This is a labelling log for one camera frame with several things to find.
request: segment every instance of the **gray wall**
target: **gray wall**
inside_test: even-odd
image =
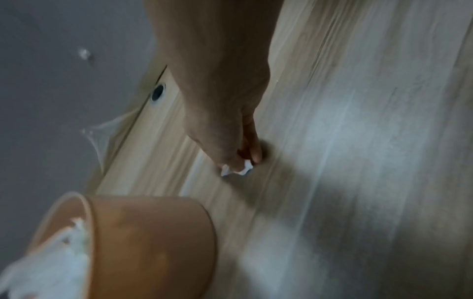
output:
[[[155,50],[140,0],[0,1],[1,268],[85,188],[99,165],[79,130],[126,110]]]

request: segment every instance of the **round black hole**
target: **round black hole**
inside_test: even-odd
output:
[[[151,95],[151,100],[153,102],[156,102],[163,96],[165,87],[166,86],[164,84],[160,84],[156,86],[156,88],[153,91],[153,94]]]

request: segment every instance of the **wood grain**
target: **wood grain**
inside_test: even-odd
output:
[[[198,199],[219,238],[207,298],[471,298],[472,16],[288,0],[255,115],[265,162],[219,177],[166,72],[99,193]]]

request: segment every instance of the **crumpled paper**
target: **crumpled paper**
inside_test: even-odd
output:
[[[89,266],[89,235],[82,219],[50,237],[0,275],[10,299],[80,299]]]
[[[253,165],[251,164],[251,161],[250,160],[245,160],[245,168],[242,171],[233,172],[233,171],[230,170],[230,167],[228,167],[228,165],[225,164],[222,167],[222,172],[220,173],[220,175],[221,176],[226,176],[226,175],[229,175],[231,173],[236,173],[236,174],[239,174],[239,175],[245,175],[247,172],[249,172],[252,169],[253,169]]]

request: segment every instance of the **crumpled tissue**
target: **crumpled tissue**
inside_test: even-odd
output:
[[[231,171],[230,167],[228,167],[228,165],[225,164],[222,167],[222,172],[220,173],[220,176],[226,176],[226,175],[229,175],[231,173],[236,173],[236,174],[239,174],[239,175],[245,175],[247,172],[249,172],[252,169],[253,169],[253,165],[251,164],[250,160],[245,160],[245,168],[242,171],[239,171],[239,172]]]
[[[80,299],[89,266],[89,234],[80,218],[0,275],[10,299]]]

